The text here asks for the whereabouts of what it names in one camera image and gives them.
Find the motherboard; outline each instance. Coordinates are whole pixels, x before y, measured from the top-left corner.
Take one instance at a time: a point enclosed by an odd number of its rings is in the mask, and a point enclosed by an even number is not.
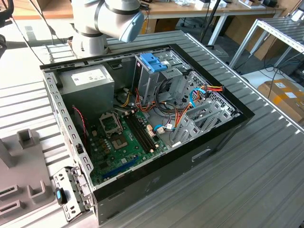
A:
[[[158,136],[149,135],[149,123],[141,111],[105,113],[99,120],[90,127],[88,142],[94,185],[167,150]]]

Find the power supply label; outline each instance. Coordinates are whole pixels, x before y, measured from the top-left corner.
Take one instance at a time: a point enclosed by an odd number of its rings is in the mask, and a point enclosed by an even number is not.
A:
[[[76,86],[106,79],[106,77],[104,76],[103,72],[100,69],[73,74],[71,77]]]

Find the blue drive bay latch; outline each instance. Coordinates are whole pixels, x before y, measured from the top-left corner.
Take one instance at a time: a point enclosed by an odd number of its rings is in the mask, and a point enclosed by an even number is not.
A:
[[[141,54],[140,57],[153,73],[167,69],[152,53]]]

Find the ram slot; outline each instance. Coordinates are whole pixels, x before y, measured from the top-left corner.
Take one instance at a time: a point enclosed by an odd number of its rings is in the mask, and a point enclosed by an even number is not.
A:
[[[151,149],[156,149],[153,141],[150,139],[146,131],[142,128],[135,116],[127,116],[125,121],[146,153],[149,153]]]

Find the gray power supply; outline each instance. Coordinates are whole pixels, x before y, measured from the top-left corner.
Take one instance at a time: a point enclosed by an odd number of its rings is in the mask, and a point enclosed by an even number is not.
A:
[[[62,83],[59,92],[68,110],[77,104],[90,120],[113,107],[114,80],[103,65],[66,71],[58,78]]]

